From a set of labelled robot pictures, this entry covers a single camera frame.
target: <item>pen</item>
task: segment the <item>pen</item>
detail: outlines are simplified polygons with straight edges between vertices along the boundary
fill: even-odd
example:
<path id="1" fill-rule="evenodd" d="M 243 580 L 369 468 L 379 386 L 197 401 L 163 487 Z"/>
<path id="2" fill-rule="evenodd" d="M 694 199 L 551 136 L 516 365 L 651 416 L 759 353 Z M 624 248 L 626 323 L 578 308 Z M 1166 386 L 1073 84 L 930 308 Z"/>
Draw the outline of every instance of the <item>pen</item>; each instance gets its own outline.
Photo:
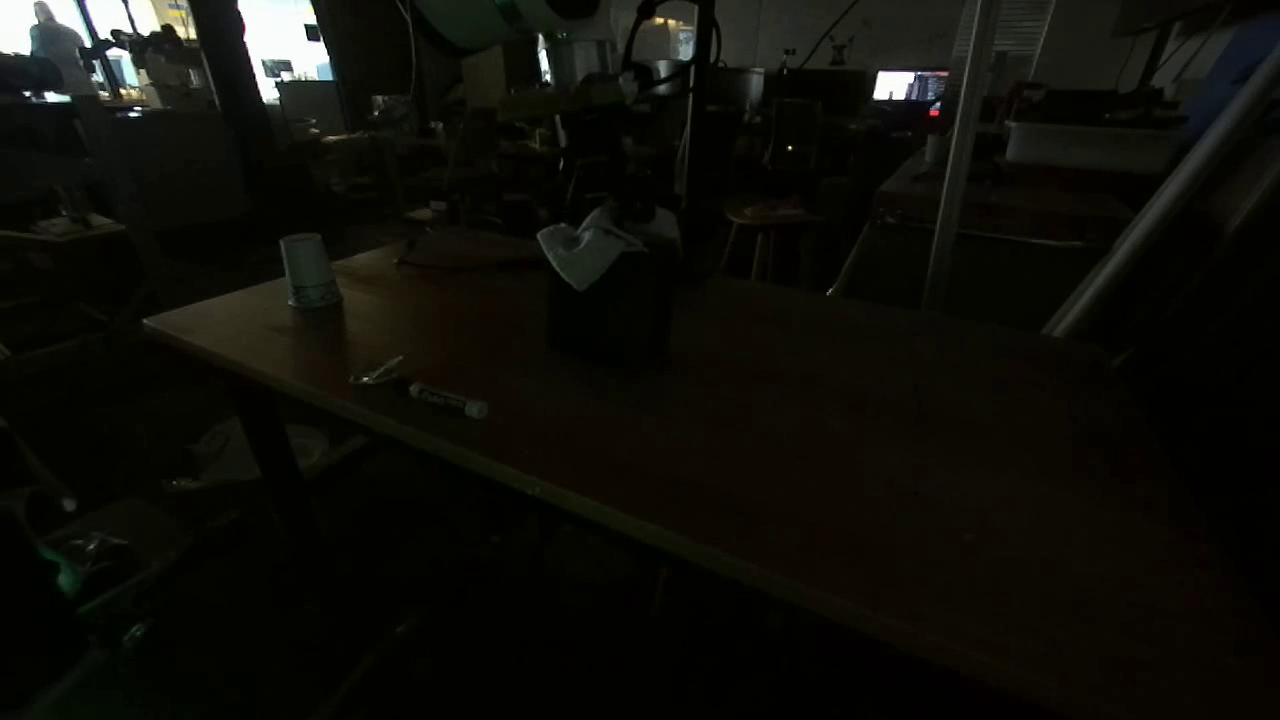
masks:
<path id="1" fill-rule="evenodd" d="M 409 397 L 421 401 L 421 406 L 432 406 L 432 409 L 458 412 L 458 416 L 468 416 L 468 419 L 485 419 L 485 416 L 488 416 L 488 406 L 485 406 L 485 401 L 458 397 L 458 392 L 449 392 L 449 387 L 409 386 Z"/>

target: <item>stool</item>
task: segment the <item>stool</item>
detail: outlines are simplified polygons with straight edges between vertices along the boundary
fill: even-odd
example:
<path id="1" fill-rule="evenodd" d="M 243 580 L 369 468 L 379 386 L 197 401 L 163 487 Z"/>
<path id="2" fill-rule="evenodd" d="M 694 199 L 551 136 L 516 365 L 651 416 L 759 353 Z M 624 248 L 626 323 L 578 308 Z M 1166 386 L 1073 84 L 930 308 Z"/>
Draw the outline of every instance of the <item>stool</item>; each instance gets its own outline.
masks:
<path id="1" fill-rule="evenodd" d="M 771 273 L 781 236 L 806 234 L 812 225 L 819 225 L 819 217 L 801 205 L 738 205 L 738 208 L 722 208 L 722 220 L 729 220 L 729 241 L 722 241 L 718 273 L 729 273 L 738 234 L 752 234 L 755 241 L 752 282 L 762 282 L 762 266 Z"/>

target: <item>chair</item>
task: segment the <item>chair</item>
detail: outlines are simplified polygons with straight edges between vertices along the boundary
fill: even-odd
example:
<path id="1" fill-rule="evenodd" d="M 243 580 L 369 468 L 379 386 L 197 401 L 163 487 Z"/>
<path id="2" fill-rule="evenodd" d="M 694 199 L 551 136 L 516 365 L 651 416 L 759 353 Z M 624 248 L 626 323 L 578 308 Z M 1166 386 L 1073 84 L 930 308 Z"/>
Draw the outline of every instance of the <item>chair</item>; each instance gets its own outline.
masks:
<path id="1" fill-rule="evenodd" d="M 0 125 L 0 338 L 17 353 L 87 342 L 126 296 L 104 273 L 131 270 L 126 234 L 87 205 L 90 149 L 71 103 L 4 103 Z"/>
<path id="2" fill-rule="evenodd" d="M 737 246 L 748 236 L 752 282 L 776 282 L 781 246 L 803 246 L 812 230 L 824 225 L 824 217 L 806 208 L 819 177 L 819 103 L 796 96 L 768 99 L 759 136 L 745 141 L 745 158 L 755 177 L 745 182 L 745 199 L 722 205 L 729 236 L 718 273 L 731 270 Z"/>
<path id="3" fill-rule="evenodd" d="M 178 234 L 239 230 L 257 211 L 239 145 L 218 115 L 101 120 L 87 129 L 87 145 L 144 273 L 120 321 L 237 286 L 223 260 L 243 252 L 243 266 L 253 266 L 243 234 L 215 236 L 215 270 L 183 260 L 166 246 Z"/>

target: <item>wooden table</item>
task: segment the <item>wooden table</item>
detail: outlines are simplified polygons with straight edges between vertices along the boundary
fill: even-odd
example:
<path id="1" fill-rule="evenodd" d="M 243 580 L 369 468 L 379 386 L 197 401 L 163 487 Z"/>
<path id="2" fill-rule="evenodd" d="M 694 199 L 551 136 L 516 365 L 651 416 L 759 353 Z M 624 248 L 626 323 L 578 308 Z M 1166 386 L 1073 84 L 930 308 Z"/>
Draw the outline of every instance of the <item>wooden table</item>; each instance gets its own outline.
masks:
<path id="1" fill-rule="evenodd" d="M 1134 406 L 1065 348 L 714 282 L 666 368 L 624 378 L 545 346 L 522 266 L 365 252 L 341 286 L 345 315 L 260 286 L 146 334 L 1065 718 L 1280 718 L 1272 624 Z M 349 386 L 393 353 L 491 416 Z"/>

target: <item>white container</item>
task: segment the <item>white container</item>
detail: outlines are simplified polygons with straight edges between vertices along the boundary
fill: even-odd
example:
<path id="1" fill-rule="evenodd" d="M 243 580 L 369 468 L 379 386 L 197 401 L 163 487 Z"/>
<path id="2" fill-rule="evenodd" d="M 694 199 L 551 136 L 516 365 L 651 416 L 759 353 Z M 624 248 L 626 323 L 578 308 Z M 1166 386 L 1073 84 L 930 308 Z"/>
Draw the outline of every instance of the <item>white container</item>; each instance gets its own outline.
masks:
<path id="1" fill-rule="evenodd" d="M 278 236 L 278 260 L 290 308 L 337 308 L 345 301 L 320 234 Z"/>

